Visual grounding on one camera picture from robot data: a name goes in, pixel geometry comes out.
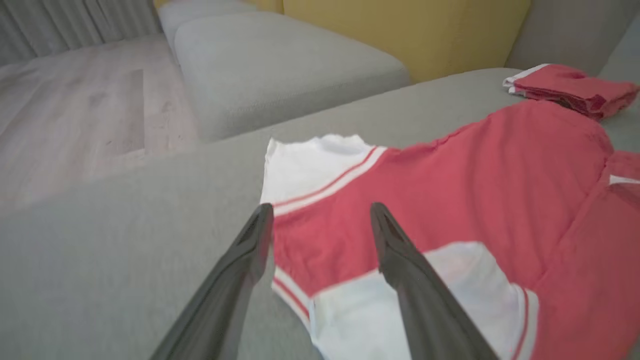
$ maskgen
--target wooden floor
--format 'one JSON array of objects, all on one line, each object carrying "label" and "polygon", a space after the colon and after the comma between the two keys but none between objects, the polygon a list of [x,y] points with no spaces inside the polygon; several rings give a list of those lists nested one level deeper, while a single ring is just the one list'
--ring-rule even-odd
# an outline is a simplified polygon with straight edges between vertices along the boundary
[{"label": "wooden floor", "polygon": [[197,144],[162,35],[0,68],[0,216]]}]

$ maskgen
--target red and white garment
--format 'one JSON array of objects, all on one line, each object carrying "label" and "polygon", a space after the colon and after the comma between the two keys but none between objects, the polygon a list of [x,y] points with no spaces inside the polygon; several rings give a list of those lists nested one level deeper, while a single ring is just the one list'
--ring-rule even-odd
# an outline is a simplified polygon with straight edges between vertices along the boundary
[{"label": "red and white garment", "polygon": [[600,121],[631,105],[640,86],[591,78],[585,72],[559,64],[541,64],[506,78],[509,94],[555,101]]},{"label": "red and white garment", "polygon": [[[640,334],[639,169],[596,122],[546,101],[404,150],[272,140],[261,198],[275,212],[272,288],[325,358],[408,359],[376,273],[369,207],[382,202],[501,358],[612,358]],[[624,216],[599,214],[600,201]],[[585,219],[583,247],[568,230]]]}]

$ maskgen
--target red stripe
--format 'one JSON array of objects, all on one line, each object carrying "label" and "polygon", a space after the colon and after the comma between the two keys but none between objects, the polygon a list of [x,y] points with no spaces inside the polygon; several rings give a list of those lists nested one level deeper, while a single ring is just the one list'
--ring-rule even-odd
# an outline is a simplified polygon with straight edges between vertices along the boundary
[{"label": "red stripe", "polygon": [[292,202],[296,202],[296,201],[300,201],[300,200],[305,200],[305,199],[308,199],[308,198],[310,198],[310,197],[312,197],[312,196],[315,196],[315,195],[317,195],[317,194],[319,194],[319,193],[321,193],[321,192],[323,192],[323,191],[327,190],[329,187],[331,187],[331,185],[333,185],[333,184],[337,183],[340,179],[342,179],[343,177],[345,177],[348,173],[350,173],[350,172],[354,171],[356,168],[361,167],[362,165],[364,165],[364,163],[366,163],[366,162],[367,162],[367,160],[369,160],[369,158],[371,157],[371,155],[373,155],[373,152],[374,152],[377,148],[378,148],[378,147],[376,146],[376,147],[374,147],[373,149],[371,149],[371,151],[369,151],[369,153],[368,153],[367,157],[366,157],[366,158],[364,158],[364,160],[362,160],[362,162],[360,162],[360,163],[358,163],[358,164],[356,164],[356,165],[353,165],[352,167],[348,168],[348,169],[347,169],[345,172],[343,172],[339,177],[336,177],[336,178],[335,178],[335,180],[333,180],[332,182],[330,182],[328,185],[326,185],[326,186],[322,187],[320,190],[316,190],[316,191],[314,191],[314,192],[312,192],[312,193],[309,193],[309,194],[306,194],[306,195],[302,195],[302,196],[299,196],[299,197],[295,197],[295,198],[290,199],[290,200],[287,200],[287,201],[277,202],[277,203],[273,204],[273,207],[274,207],[274,208],[277,208],[277,207],[279,207],[279,206],[289,205],[289,204],[291,204]]},{"label": "red stripe", "polygon": [[522,329],[522,335],[520,335],[520,341],[518,341],[518,347],[516,347],[516,352],[513,354],[512,359],[518,359],[518,356],[520,356],[524,338],[527,336],[527,326],[529,325],[529,297],[527,296],[527,290],[522,287],[520,287],[520,289],[522,289],[524,293],[524,328]]},{"label": "red stripe", "polygon": [[298,306],[298,308],[300,309],[300,311],[302,311],[302,313],[304,313],[304,314],[307,316],[307,319],[309,319],[309,310],[307,310],[307,307],[306,307],[306,306],[304,306],[304,305],[302,304],[302,302],[301,302],[301,301],[300,301],[300,300],[299,300],[295,295],[293,295],[293,293],[291,292],[291,290],[289,290],[289,288],[288,288],[288,287],[286,287],[286,286],[282,283],[282,281],[280,281],[280,280],[278,280],[278,279],[276,279],[276,278],[273,278],[273,283],[274,283],[274,284],[276,284],[276,285],[278,285],[279,287],[281,287],[281,289],[283,289],[283,290],[284,290],[284,292],[286,292],[286,293],[287,293],[287,295],[288,295],[290,298],[292,298],[292,299],[293,299],[293,302],[295,302],[295,304]]}]

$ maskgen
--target curtain fold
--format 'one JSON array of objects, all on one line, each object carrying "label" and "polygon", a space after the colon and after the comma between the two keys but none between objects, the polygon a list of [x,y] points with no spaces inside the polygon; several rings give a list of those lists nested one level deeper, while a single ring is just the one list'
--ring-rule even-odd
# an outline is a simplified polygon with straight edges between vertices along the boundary
[{"label": "curtain fold", "polygon": [[0,66],[160,32],[152,0],[0,0]]}]

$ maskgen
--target white stripe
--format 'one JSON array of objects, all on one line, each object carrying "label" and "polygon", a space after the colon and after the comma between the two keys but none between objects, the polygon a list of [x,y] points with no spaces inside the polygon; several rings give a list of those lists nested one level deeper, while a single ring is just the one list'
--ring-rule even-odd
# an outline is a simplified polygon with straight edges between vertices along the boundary
[{"label": "white stripe", "polygon": [[540,308],[538,296],[533,291],[527,289],[524,289],[524,291],[527,292],[527,298],[529,299],[529,307],[525,309],[525,311],[527,311],[527,328],[524,329],[524,340],[522,340],[522,347],[520,348],[517,360],[528,360],[531,358],[538,333],[538,309]]},{"label": "white stripe", "polygon": [[310,330],[310,325],[309,325],[309,319],[307,318],[307,316],[302,312],[302,310],[300,309],[300,307],[297,305],[297,303],[295,302],[295,300],[293,300],[289,294],[287,294],[286,291],[284,291],[284,289],[282,289],[279,285],[277,285],[275,282],[271,283],[271,289],[273,290],[273,292],[275,292],[290,308],[291,310],[293,310],[293,312],[298,315],[298,318],[300,318],[300,321],[302,321],[302,324],[305,326],[305,328],[307,328],[307,331]]},{"label": "white stripe", "polygon": [[526,78],[527,76],[533,74],[534,72],[542,69],[543,67],[547,66],[549,64],[540,64],[536,67],[532,67],[531,69],[525,70],[523,72],[520,72],[518,74],[515,74],[514,76],[510,76],[508,78],[506,78],[503,82],[502,82],[502,86],[506,87],[506,88],[510,88],[512,87],[517,79],[522,79],[522,78]]},{"label": "white stripe", "polygon": [[305,294],[304,291],[296,284],[291,277],[284,272],[279,266],[276,266],[276,272],[273,275],[274,279],[278,279],[284,286],[293,293],[293,296],[297,297],[298,300],[308,309],[309,308],[309,297]]},{"label": "white stripe", "polygon": [[362,165],[360,165],[359,167],[356,167],[354,169],[352,169],[351,171],[349,171],[347,174],[345,174],[340,180],[338,180],[336,183],[334,183],[333,185],[331,185],[329,188],[325,189],[324,191],[317,193],[313,196],[310,197],[305,197],[304,199],[300,199],[299,201],[295,201],[289,204],[285,204],[285,205],[281,205],[281,206],[276,206],[273,209],[273,215],[274,216],[279,216],[279,215],[284,215],[286,213],[290,213],[294,210],[297,209],[301,209],[304,208],[305,206],[309,206],[315,202],[318,202],[328,196],[333,195],[334,193],[338,192],[338,190],[340,190],[341,188],[345,187],[347,184],[349,184],[350,182],[352,182],[353,180],[355,180],[356,178],[358,178],[360,175],[366,173],[370,168],[373,167],[373,165],[376,164],[376,162],[378,162],[378,159],[380,159],[380,156],[387,150],[386,147],[377,147],[375,150],[373,150],[373,153],[371,154],[371,156],[369,157],[369,159]]},{"label": "white stripe", "polygon": [[610,175],[609,185],[613,185],[613,184],[640,184],[640,180],[631,179],[629,177]]}]

